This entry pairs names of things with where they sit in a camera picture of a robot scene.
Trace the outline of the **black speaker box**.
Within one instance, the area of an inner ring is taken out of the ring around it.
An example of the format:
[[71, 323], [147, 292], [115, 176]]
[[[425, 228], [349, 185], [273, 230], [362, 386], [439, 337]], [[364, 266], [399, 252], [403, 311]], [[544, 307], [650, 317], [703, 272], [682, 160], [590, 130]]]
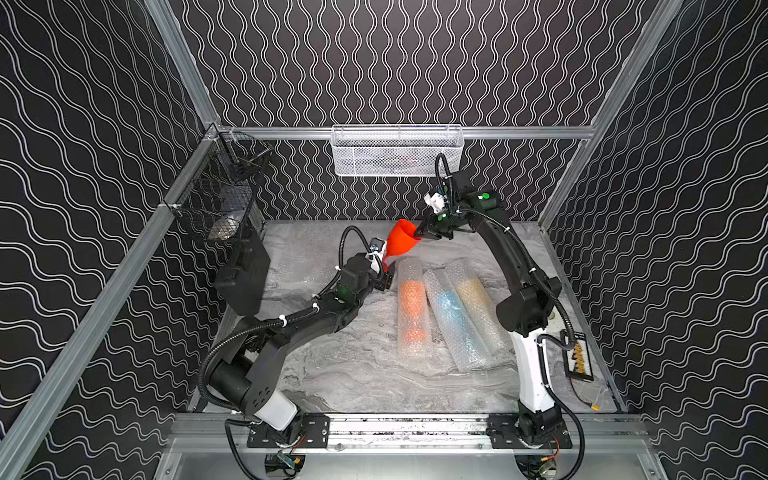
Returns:
[[215, 287], [240, 316], [255, 316], [261, 307], [271, 258], [258, 232], [233, 248], [228, 263], [219, 269]]

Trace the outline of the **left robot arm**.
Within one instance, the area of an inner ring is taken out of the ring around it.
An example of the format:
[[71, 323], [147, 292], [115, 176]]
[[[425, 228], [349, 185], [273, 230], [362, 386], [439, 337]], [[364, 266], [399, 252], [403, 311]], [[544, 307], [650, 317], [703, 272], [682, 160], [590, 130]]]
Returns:
[[379, 255], [359, 253], [340, 267], [329, 289], [308, 308], [276, 319], [242, 319], [203, 360], [200, 395], [242, 414], [248, 423], [259, 420], [280, 432], [292, 429], [299, 407], [277, 388], [286, 358], [312, 340], [346, 328], [365, 299], [391, 283]]

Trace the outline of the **aluminium frame corner post left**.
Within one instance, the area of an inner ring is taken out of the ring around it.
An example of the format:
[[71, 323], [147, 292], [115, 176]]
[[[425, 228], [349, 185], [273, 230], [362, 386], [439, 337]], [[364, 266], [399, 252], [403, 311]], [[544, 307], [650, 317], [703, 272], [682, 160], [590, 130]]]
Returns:
[[148, 0], [145, 5], [168, 54], [180, 75], [199, 120], [206, 125], [220, 125], [209, 92], [203, 82], [195, 58], [184, 38], [181, 25], [167, 0]]

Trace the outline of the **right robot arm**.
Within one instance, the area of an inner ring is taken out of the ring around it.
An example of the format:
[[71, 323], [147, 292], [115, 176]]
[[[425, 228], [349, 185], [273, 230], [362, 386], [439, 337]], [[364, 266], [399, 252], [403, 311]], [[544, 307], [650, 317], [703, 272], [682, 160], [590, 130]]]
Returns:
[[509, 223], [498, 196], [470, 192], [450, 201], [445, 194], [427, 194], [431, 211], [415, 236], [451, 239], [468, 226], [490, 249], [506, 279], [509, 296], [496, 306], [501, 326], [510, 333], [520, 377], [516, 434], [528, 446], [557, 440], [567, 433], [563, 415], [568, 412], [551, 386], [546, 346], [564, 351], [575, 346], [575, 332], [559, 301], [562, 284], [549, 277], [532, 258]]

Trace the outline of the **bubble wrapped blue glass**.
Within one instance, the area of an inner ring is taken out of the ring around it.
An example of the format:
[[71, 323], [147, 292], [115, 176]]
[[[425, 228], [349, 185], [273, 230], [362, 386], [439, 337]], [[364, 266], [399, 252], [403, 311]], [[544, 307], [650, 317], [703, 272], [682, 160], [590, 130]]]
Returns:
[[468, 372], [488, 368], [491, 354], [446, 272], [427, 270], [423, 273], [423, 282], [428, 301], [457, 369]]

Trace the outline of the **black battery charger box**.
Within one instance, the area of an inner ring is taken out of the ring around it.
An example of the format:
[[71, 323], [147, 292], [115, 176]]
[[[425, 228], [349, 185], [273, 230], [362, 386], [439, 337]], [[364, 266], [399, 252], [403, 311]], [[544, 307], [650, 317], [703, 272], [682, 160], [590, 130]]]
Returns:
[[563, 350], [562, 357], [567, 378], [585, 382], [594, 380], [587, 339], [582, 332], [574, 332], [573, 348]]

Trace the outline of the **red plastic wine glass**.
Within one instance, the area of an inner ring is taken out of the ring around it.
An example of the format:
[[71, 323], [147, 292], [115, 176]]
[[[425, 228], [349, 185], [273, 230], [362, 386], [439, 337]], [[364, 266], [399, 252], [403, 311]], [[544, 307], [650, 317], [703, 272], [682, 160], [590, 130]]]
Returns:
[[409, 220], [401, 219], [396, 222], [386, 240], [386, 252], [382, 259], [384, 270], [400, 257], [410, 252], [421, 239], [416, 236], [418, 227]]

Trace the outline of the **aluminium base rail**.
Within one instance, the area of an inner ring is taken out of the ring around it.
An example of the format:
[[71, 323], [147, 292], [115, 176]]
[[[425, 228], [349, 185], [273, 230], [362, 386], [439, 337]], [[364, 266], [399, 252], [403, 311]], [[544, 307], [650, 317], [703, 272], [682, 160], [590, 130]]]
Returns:
[[[224, 431], [227, 414], [180, 414], [169, 436], [170, 453], [229, 453]], [[579, 414], [586, 453], [643, 453], [650, 435], [638, 416]], [[576, 454], [579, 438], [575, 423], [556, 433], [558, 441], [544, 440], [541, 448], [528, 448], [513, 435], [511, 415], [501, 414], [327, 414], [309, 418], [302, 427], [295, 453], [328, 454]], [[244, 453], [282, 449], [258, 433], [233, 428], [233, 439]]]

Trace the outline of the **bubble wrapped orange glass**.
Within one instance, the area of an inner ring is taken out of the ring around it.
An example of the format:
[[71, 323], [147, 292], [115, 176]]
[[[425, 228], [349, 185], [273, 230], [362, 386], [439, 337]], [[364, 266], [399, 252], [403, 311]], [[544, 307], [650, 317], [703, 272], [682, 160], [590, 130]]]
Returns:
[[406, 360], [426, 358], [432, 348], [431, 325], [422, 262], [406, 257], [399, 262], [398, 355]]

